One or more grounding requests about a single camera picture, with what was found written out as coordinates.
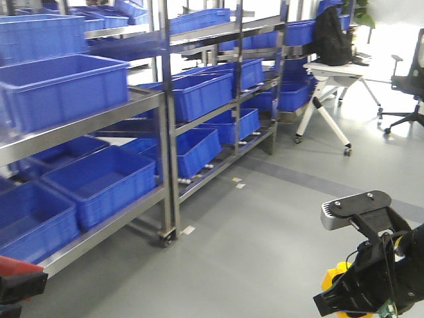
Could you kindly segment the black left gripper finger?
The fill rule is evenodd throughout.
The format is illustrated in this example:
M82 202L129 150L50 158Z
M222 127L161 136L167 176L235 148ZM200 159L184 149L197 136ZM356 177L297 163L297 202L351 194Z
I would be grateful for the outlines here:
M44 293L48 274L31 272L1 276L1 304L18 303Z

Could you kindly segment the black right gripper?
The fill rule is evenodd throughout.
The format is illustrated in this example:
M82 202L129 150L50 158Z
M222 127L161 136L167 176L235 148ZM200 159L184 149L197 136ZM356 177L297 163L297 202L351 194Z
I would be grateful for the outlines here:
M313 296L321 315L376 313L385 303L408 311L423 301L423 225L379 235L367 229L354 264Z

